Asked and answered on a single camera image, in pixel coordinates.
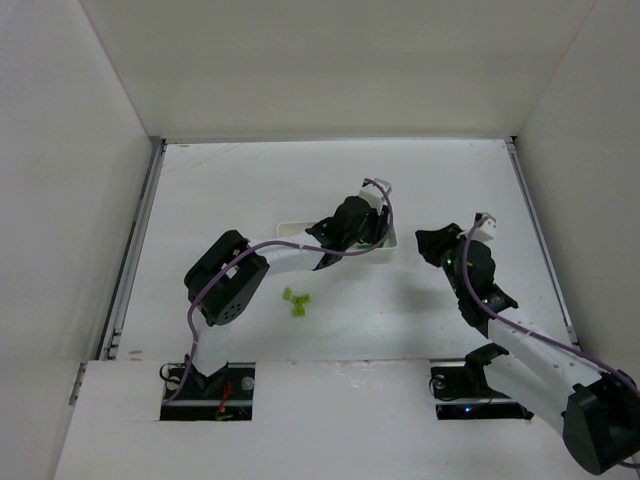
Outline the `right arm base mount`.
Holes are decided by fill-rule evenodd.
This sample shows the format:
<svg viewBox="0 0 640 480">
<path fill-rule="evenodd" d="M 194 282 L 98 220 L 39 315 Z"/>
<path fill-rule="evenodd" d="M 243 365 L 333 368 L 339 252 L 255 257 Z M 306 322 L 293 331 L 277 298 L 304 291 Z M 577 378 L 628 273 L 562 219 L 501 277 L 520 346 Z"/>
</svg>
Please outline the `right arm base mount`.
<svg viewBox="0 0 640 480">
<path fill-rule="evenodd" d="M 534 414 L 492 389 L 484 368 L 491 361 L 508 354 L 493 343 L 467 354 L 463 360 L 441 360 L 431 363 L 429 391 L 440 421 L 532 420 Z"/>
</svg>

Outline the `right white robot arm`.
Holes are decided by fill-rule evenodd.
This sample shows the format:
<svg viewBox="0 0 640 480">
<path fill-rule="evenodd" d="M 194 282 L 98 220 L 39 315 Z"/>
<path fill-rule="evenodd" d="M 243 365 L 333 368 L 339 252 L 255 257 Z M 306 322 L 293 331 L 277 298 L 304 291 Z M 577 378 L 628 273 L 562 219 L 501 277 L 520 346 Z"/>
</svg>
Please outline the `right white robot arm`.
<svg viewBox="0 0 640 480">
<path fill-rule="evenodd" d="M 447 277 L 462 318 L 488 341 L 465 359 L 475 383 L 546 422 L 588 473 L 635 468 L 638 386 L 625 372 L 549 337 L 498 286 L 486 244 L 495 229 L 494 217 L 479 214 L 469 230 L 452 223 L 415 233 L 419 254 Z"/>
</svg>

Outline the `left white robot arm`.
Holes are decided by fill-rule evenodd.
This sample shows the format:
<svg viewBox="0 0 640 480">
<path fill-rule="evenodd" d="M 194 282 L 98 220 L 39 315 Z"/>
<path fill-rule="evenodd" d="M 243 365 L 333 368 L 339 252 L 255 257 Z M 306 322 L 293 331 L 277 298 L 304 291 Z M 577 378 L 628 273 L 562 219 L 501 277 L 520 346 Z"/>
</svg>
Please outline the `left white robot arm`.
<svg viewBox="0 0 640 480">
<path fill-rule="evenodd" d="M 218 371 L 200 344 L 195 312 L 201 313 L 209 327 L 226 325 L 244 312 L 265 278 L 320 271 L 346 257 L 368 254 L 386 242 L 392 227 L 389 195 L 362 189 L 346 197 L 333 215 L 292 236 L 253 241 L 236 230 L 225 232 L 184 278 L 190 303 L 187 324 L 192 333 L 185 376 L 203 389 Z"/>
</svg>

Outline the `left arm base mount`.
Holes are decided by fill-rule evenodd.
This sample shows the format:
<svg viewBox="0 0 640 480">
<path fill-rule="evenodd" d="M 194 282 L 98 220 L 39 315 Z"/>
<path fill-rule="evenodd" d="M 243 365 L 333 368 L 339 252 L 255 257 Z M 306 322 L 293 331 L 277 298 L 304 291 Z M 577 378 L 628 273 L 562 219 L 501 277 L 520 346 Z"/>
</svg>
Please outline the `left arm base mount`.
<svg viewBox="0 0 640 480">
<path fill-rule="evenodd" d="M 252 420 L 256 374 L 254 363 L 227 363 L 209 377 L 192 367 L 182 389 L 174 396 L 184 367 L 184 364 L 167 363 L 159 370 L 164 382 L 159 415 L 161 421 Z"/>
</svg>

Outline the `lime lego cluster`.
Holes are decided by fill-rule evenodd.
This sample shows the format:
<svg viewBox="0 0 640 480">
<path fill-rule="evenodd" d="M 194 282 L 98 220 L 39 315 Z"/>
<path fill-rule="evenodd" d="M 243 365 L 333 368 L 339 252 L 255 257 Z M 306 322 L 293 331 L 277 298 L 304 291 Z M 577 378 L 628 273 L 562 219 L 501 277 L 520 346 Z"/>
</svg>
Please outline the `lime lego cluster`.
<svg viewBox="0 0 640 480">
<path fill-rule="evenodd" d="M 296 318 L 304 317 L 306 315 L 306 307 L 310 302 L 311 296 L 309 294 L 292 296 L 292 315 Z"/>
</svg>

